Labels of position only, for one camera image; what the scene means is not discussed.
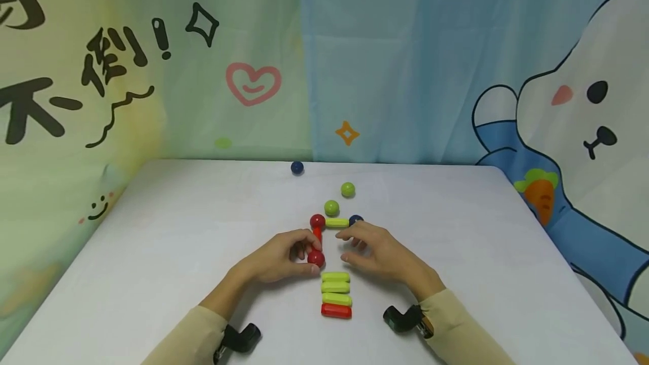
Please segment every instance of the left hand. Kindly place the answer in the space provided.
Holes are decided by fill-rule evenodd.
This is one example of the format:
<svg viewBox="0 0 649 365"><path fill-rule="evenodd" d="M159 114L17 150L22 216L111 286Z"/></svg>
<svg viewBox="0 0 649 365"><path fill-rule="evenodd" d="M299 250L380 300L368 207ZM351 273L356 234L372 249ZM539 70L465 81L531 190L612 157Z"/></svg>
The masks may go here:
<svg viewBox="0 0 649 365"><path fill-rule="evenodd" d="M321 251L322 245L310 230L299 229L279 233L238 265L245 268L252 280L270 283L290 276L315 276L320 268L315 264L298 263L312 249Z"/></svg>

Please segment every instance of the green dot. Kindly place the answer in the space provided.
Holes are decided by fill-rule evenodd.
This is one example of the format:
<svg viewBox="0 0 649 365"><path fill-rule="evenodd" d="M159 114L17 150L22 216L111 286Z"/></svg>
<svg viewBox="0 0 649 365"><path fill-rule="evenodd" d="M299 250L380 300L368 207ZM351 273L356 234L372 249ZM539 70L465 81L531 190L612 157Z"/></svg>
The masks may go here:
<svg viewBox="0 0 649 365"><path fill-rule="evenodd" d="M356 188L353 183L345 182L340 187L340 193L342 193L345 198L353 198L356 194Z"/></svg>
<svg viewBox="0 0 649 365"><path fill-rule="evenodd" d="M324 214L329 217L336 217L340 212L340 206L338 206L338 202L336 200L328 200L324 204L324 208Z"/></svg>
<svg viewBox="0 0 649 365"><path fill-rule="evenodd" d="M227 148L230 148L232 146L232 140L225 136L222 136L220 139L214 141L214 145L218 148L223 148L224 150L226 150Z"/></svg>

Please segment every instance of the exclamation mark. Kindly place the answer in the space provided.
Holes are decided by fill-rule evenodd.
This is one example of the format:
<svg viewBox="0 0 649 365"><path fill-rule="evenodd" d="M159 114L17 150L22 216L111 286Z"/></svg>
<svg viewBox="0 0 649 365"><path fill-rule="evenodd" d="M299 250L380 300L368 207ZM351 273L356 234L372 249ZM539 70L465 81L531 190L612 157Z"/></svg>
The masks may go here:
<svg viewBox="0 0 649 365"><path fill-rule="evenodd" d="M151 20L153 24L153 33L155 35L155 41L158 42L158 48L163 51L162 59L165 61L171 58L171 53L169 50L169 39L167 39L167 29L164 27L164 20L155 18Z"/></svg>

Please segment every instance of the red magnetic stick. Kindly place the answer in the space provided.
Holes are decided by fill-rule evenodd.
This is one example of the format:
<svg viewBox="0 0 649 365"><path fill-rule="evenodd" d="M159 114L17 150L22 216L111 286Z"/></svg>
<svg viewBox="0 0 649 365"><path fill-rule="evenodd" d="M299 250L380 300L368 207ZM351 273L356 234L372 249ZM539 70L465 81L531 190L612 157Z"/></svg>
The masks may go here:
<svg viewBox="0 0 649 365"><path fill-rule="evenodd" d="M312 250L306 257L306 261L310 264L316 264L320 268L325 264L325 256L318 250Z"/></svg>
<svg viewBox="0 0 649 365"><path fill-rule="evenodd" d="M336 318L351 318L352 309L349 306L342 305L332 305L332 304L323 304L320 309L322 315L327 317L336 317Z"/></svg>
<svg viewBox="0 0 649 365"><path fill-rule="evenodd" d="M325 226L325 218L323 215L313 215L311 216L311 227L320 227L323 228Z"/></svg>
<svg viewBox="0 0 649 365"><path fill-rule="evenodd" d="M320 227L314 227L313 228L313 234L315 234L315 236L320 241L320 244L322 244L322 242L323 242L323 231L322 231L322 229Z"/></svg>

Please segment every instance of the squiggly line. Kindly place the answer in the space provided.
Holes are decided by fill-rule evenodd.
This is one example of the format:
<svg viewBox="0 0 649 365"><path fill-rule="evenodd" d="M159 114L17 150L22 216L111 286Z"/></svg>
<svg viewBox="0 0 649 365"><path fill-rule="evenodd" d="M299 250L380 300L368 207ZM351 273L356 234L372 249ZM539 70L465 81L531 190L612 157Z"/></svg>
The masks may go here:
<svg viewBox="0 0 649 365"><path fill-rule="evenodd" d="M126 98L122 101L118 101L112 105L110 105L110 123L108 123L106 126L104 126L104 132L101 135L101 138L99 139L98 142L96 143L90 143L86 144L86 148L94 148L98 146L99 144L103 143L106 137L108 136L108 131L112 129L112 127L115 125L115 109L116 108L121 108L122 106L125 105L130 105L133 102L133 99L145 99L145 97L149 97L153 95L153 91L155 91L155 88L153 86L149 86L149 90L146 91L144 95L138 95L137 93L133 92L126 92Z"/></svg>

